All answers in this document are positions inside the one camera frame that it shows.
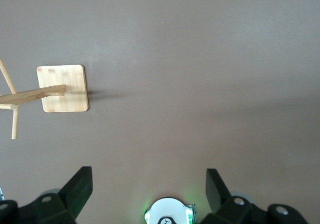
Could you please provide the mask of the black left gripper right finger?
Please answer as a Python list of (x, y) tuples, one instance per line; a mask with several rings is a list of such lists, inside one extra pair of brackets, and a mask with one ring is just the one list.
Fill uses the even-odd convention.
[(244, 197), (231, 195), (216, 169), (207, 169), (205, 185), (211, 213), (202, 223), (265, 223), (265, 211)]

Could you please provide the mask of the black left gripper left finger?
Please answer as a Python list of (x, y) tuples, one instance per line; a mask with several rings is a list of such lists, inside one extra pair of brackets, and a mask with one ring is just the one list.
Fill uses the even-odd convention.
[(58, 193), (44, 194), (35, 201), (39, 223), (76, 223), (92, 192), (92, 168), (83, 166)]

